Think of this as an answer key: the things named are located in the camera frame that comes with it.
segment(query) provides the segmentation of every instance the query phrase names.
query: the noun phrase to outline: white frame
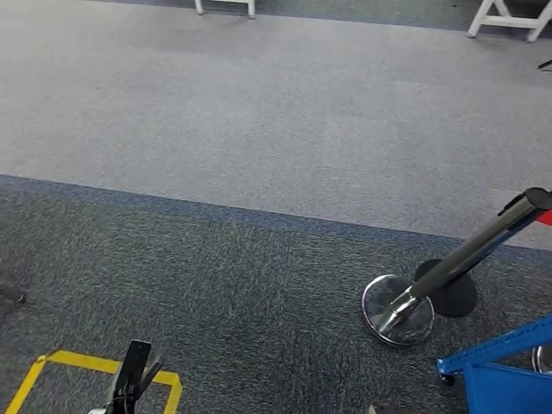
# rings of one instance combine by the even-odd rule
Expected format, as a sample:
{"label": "white frame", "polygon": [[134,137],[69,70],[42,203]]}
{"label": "white frame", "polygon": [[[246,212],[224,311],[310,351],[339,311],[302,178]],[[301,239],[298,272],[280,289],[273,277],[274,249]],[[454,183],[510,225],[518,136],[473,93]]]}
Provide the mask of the white frame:
{"label": "white frame", "polygon": [[[203,16],[205,11],[201,0],[194,0],[196,2],[196,10],[199,16]],[[250,19],[255,18],[255,0],[215,0],[217,2],[229,2],[229,3],[245,3],[248,6],[248,14]]]}
{"label": "white frame", "polygon": [[[497,8],[500,16],[487,15],[493,4]],[[535,41],[550,19],[552,19],[552,0],[549,0],[540,13],[540,16],[536,19],[513,17],[510,14],[510,10],[504,3],[504,0],[483,0],[479,10],[477,10],[477,14],[475,15],[473,21],[471,22],[471,26],[467,31],[467,35],[470,38],[473,38],[477,34],[482,24],[486,24],[489,26],[504,26],[508,28],[530,28],[531,30],[527,35],[527,41]]]}

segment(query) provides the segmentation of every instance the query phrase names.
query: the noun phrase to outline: yellow tape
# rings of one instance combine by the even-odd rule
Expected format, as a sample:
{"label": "yellow tape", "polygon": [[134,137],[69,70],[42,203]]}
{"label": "yellow tape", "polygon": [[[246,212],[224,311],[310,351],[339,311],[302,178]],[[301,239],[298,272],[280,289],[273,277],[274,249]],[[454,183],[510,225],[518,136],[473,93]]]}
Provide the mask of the yellow tape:
{"label": "yellow tape", "polygon": [[48,356],[48,361],[57,362],[58,364],[70,365],[72,367],[79,367],[85,369],[91,369],[94,371],[101,371],[103,373],[116,373],[120,362],[105,360],[97,356],[76,354],[69,351],[57,351]]}
{"label": "yellow tape", "polygon": [[26,373],[26,376],[24,380],[23,380],[21,386],[20,386],[19,390],[16,392],[16,396],[14,397],[11,403],[8,407],[6,414],[17,414],[19,409],[21,408],[23,402],[25,401],[25,398],[26,398],[31,388],[32,388],[32,385],[35,384],[35,381],[39,378],[40,371],[42,370],[45,363],[46,357],[44,355],[41,355],[37,358],[36,361],[31,366],[31,369]]}
{"label": "yellow tape", "polygon": [[[8,407],[6,414],[17,414],[47,361],[111,374],[116,373],[120,365],[119,361],[106,360],[97,356],[77,354],[63,350],[48,356],[42,355],[32,364],[31,369],[29,370],[29,373],[23,380],[23,383],[19,387],[16,396]],[[153,382],[171,386],[171,391],[168,393],[168,398],[167,399],[167,404],[163,414],[175,414],[182,394],[182,384],[178,374],[159,371],[153,377]]]}
{"label": "yellow tape", "polygon": [[180,394],[182,394],[182,384],[180,384],[180,379],[178,378],[178,374],[171,374],[174,375],[174,382],[171,386],[171,391],[168,393],[167,405],[165,406],[163,414],[175,414],[177,408],[178,408],[178,402],[180,401]]}

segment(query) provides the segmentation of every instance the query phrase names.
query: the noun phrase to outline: white chair leg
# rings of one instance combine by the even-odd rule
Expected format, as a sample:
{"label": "white chair leg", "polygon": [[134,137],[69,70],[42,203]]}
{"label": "white chair leg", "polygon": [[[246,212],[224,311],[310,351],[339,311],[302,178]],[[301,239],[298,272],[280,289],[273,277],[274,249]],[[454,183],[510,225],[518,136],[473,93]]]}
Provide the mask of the white chair leg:
{"label": "white chair leg", "polygon": [[548,4],[542,10],[542,13],[537,19],[535,28],[532,28],[527,35],[527,41],[535,41],[537,37],[540,35],[547,23],[552,19],[552,0],[549,1]]}
{"label": "white chair leg", "polygon": [[197,14],[199,16],[203,16],[205,12],[203,10],[203,4],[201,3],[201,0],[195,0],[196,1],[196,11],[197,11]]}
{"label": "white chair leg", "polygon": [[255,18],[255,0],[248,1],[248,14],[249,15],[250,19]]}
{"label": "white chair leg", "polygon": [[504,0],[495,0],[495,7],[497,8],[498,11],[498,14],[501,16],[504,17],[510,17],[511,16],[510,14],[510,10],[506,7],[506,4],[504,3]]}
{"label": "white chair leg", "polygon": [[481,3],[479,10],[477,10],[477,13],[473,18],[473,21],[471,22],[471,25],[468,29],[467,37],[473,38],[479,32],[479,28],[481,26],[481,21],[489,13],[489,9],[493,5],[493,2],[494,0],[483,0]]}

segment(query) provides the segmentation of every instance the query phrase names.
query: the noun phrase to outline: carpet floor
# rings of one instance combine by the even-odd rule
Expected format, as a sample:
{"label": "carpet floor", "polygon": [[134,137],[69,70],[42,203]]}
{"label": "carpet floor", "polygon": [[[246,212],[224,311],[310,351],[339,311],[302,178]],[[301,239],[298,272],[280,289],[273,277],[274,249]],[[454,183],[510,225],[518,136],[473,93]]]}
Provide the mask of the carpet floor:
{"label": "carpet floor", "polygon": [[[183,7],[194,9],[193,0],[102,0],[110,3],[149,4],[154,6]],[[513,16],[535,18],[546,5],[546,0],[507,0]],[[308,17],[315,19],[344,20],[348,22],[369,22],[398,24],[418,28],[443,28],[466,31],[481,4],[480,0],[256,0],[260,15]],[[208,12],[224,14],[245,14],[247,6],[239,3],[223,3],[205,0]],[[482,33],[500,33],[519,36],[523,29],[495,28],[483,26]],[[552,26],[547,27],[541,36],[550,37]]]}
{"label": "carpet floor", "polygon": [[[38,355],[119,360],[140,338],[180,375],[180,413],[461,413],[461,384],[440,386],[436,357],[552,311],[550,252],[502,247],[474,269],[473,313],[397,350],[364,326],[364,287],[458,240],[7,176],[0,223],[0,278],[29,296],[0,298],[0,407]],[[87,412],[108,381],[47,367],[20,412]],[[153,386],[138,412],[167,395]]]}
{"label": "carpet floor", "polygon": [[549,39],[63,0],[0,38],[3,174],[456,238],[552,176]]}

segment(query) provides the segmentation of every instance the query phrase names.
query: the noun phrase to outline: black pole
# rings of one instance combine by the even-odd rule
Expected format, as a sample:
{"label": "black pole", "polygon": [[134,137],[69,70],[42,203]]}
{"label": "black pole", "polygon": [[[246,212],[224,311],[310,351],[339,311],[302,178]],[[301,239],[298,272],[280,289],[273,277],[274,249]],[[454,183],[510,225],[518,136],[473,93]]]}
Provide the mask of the black pole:
{"label": "black pole", "polygon": [[412,285],[409,293],[414,298],[430,297],[444,286],[451,286],[495,248],[548,210],[552,210],[552,194],[549,191],[542,188],[526,190],[476,234],[436,263]]}
{"label": "black pole", "polygon": [[538,70],[541,71],[541,70],[544,69],[545,67],[550,66],[550,65],[552,65],[552,59],[546,61],[544,63],[541,63],[540,65],[538,65]]}

